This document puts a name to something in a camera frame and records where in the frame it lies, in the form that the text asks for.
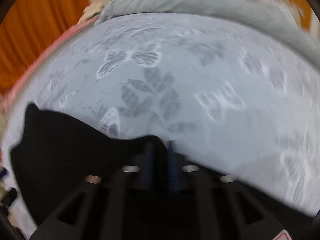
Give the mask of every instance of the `metal pin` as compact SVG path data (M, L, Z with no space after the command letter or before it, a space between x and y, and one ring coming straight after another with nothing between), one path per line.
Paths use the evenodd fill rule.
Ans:
M236 179L233 178L231 175L225 175L225 176L220 177L220 180L223 183L229 183L229 182L235 181Z
M184 172L198 171L199 167L197 165L186 165L181 168Z
M101 182L101 178L100 177L92 176L92 175L89 175L89 176L85 177L84 180L86 182L89 182L89 183L92 183L92 184L98 184L98 183Z
M124 172L138 172L140 171L140 168L138 166L127 165L127 166L123 166L122 170Z

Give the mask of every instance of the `white sticker with red border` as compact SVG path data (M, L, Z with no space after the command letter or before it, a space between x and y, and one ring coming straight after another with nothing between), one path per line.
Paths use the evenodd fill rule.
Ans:
M273 240L292 240L287 230L282 230Z

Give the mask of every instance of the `black cloth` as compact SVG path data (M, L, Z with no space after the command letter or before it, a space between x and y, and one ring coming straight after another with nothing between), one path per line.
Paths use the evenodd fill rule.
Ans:
M156 136L111 139L71 116L41 111L30 104L22 141L11 151L11 162L36 224L41 224L86 176L111 176L133 155L142 153L148 141L155 144L156 151L166 153Z

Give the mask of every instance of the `curtain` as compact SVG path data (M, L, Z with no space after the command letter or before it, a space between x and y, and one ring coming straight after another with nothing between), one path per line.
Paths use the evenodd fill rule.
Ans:
M16 0L0 25L0 93L76 24L88 0Z

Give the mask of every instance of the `bed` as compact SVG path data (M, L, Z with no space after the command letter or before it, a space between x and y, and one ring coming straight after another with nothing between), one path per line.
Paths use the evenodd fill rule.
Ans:
M18 188L10 149L34 102L112 138L175 140L191 160L315 216L318 51L281 12L247 0L111 0L15 100L1 144L6 185ZM36 224L21 197L12 214L29 237Z

